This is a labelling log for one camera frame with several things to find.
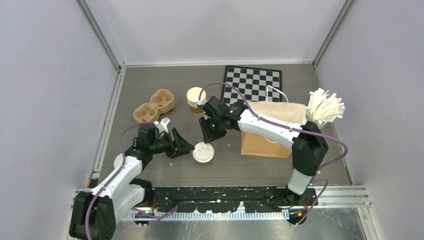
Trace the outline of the brown paper coffee cup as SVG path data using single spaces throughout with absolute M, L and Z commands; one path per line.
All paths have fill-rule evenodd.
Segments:
M 214 157 L 212 156 L 212 157 L 209 157 L 209 158 L 202 159 L 202 158 L 198 158 L 198 157 L 194 156 L 193 158 L 196 162 L 200 163 L 201 165 L 208 165 Z

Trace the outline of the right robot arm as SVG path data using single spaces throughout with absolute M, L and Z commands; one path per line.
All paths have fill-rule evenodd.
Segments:
M 224 137 L 228 130 L 237 130 L 260 135 L 291 149 L 293 172 L 285 188 L 285 198 L 291 205 L 299 205 L 305 199 L 305 190 L 329 149 L 315 123 L 281 121 L 246 104 L 227 105 L 215 96 L 199 101 L 198 105 L 205 114 L 199 119 L 205 143 Z

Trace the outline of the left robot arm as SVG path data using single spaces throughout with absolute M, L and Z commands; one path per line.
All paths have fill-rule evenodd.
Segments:
M 73 202 L 69 235 L 79 240 L 110 240 L 118 222 L 139 204 L 148 207 L 153 202 L 150 181 L 137 176 L 155 154 L 175 159 L 189 154 L 195 147 L 176 128 L 170 132 L 159 129 L 156 122 L 142 122 L 131 147 L 121 149 L 122 161 L 96 187 L 79 192 Z

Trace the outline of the white plastic cup lid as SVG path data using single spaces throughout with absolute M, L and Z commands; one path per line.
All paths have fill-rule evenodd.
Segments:
M 215 150 L 210 143 L 199 142 L 194 146 L 194 150 L 192 151 L 192 156 L 196 156 L 200 159 L 207 159 L 210 157 L 214 157 Z

